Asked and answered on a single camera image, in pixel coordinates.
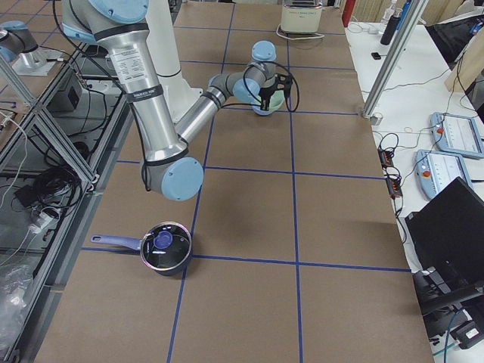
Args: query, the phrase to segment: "plastic bag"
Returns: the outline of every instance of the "plastic bag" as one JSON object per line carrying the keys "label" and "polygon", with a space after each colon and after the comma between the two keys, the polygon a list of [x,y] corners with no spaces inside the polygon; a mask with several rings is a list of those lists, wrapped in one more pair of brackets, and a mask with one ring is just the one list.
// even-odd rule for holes
{"label": "plastic bag", "polygon": [[0,351],[10,348],[22,331],[32,282],[30,265],[0,267]]}

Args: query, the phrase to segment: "white desk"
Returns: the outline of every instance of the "white desk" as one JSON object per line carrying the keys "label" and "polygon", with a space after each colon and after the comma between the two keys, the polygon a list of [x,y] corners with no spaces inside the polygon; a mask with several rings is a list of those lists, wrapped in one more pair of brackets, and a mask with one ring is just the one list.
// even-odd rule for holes
{"label": "white desk", "polygon": [[[381,55],[387,54],[389,45],[380,44],[380,35],[368,33],[368,23],[350,24],[346,29],[346,36],[350,44],[355,69],[358,72],[358,81],[364,99],[368,96],[371,86],[377,77],[384,58],[374,60],[371,52],[378,52]],[[408,42],[408,45],[400,57],[399,62],[386,88],[395,85],[408,83],[422,83],[432,79],[445,70],[448,70],[446,62],[440,55],[437,47],[428,35],[424,26],[417,26]],[[375,132],[385,135],[395,132],[399,136],[399,145],[413,147],[414,149],[399,148],[393,159],[394,165],[399,169],[403,177],[411,173],[415,165],[415,153],[419,149],[429,150],[433,144],[433,137],[429,130],[419,133],[422,129],[429,127],[430,115],[434,112],[449,112],[464,116],[475,116],[476,113],[460,105],[473,109],[467,97],[462,99],[463,93],[455,92],[451,94],[444,85],[444,81],[450,74],[450,70],[441,77],[428,82],[425,85],[409,85],[393,90],[385,91],[379,100],[376,112],[381,112],[384,116],[379,126],[373,126]],[[484,125],[477,120],[479,132],[484,135]],[[381,137],[375,133],[375,143],[379,144]],[[383,143],[383,148],[395,146],[396,138],[388,137]],[[465,159],[467,170],[472,179],[484,179],[484,160]],[[410,212],[419,211],[424,207],[428,200],[425,198],[420,185],[418,184],[415,172],[412,172],[405,180],[403,190],[403,210],[401,216],[406,216]],[[484,199],[484,184],[475,184],[474,190]],[[400,207],[401,200],[397,200],[397,207]],[[405,246],[407,260],[412,268],[418,267],[416,256],[412,246]],[[434,352],[443,348],[443,343],[433,347]],[[452,363],[474,363],[482,362],[484,357],[484,342],[478,343],[472,349],[461,350],[457,347],[448,350],[448,361]],[[443,361],[443,355],[435,357],[436,363]]]}

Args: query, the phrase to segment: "saucepan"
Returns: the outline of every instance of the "saucepan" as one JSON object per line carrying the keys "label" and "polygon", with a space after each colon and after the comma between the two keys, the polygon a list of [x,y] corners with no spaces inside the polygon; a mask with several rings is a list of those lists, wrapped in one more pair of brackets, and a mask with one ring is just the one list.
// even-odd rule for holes
{"label": "saucepan", "polygon": [[91,237],[91,242],[124,246],[140,251],[143,263],[164,276],[172,276],[185,270],[192,256],[190,232],[176,222],[155,225],[142,240],[95,234]]}

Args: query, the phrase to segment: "appliance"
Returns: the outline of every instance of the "appliance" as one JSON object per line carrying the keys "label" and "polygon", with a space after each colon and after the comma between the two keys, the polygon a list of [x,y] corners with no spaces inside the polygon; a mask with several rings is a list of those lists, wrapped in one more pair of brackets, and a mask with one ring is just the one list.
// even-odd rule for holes
{"label": "appliance", "polygon": [[316,33],[322,11],[321,0],[284,0],[281,30],[289,34]]}

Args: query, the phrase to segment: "black bottle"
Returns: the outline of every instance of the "black bottle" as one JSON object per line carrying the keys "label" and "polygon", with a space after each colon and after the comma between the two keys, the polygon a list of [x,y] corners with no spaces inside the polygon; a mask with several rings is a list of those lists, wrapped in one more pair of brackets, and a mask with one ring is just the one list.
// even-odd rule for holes
{"label": "black bottle", "polygon": [[381,36],[380,43],[383,45],[388,45],[392,41],[393,34],[395,34],[396,27],[399,25],[400,17],[402,16],[402,11],[397,9],[394,15],[388,20],[388,24],[386,25],[385,32]]}

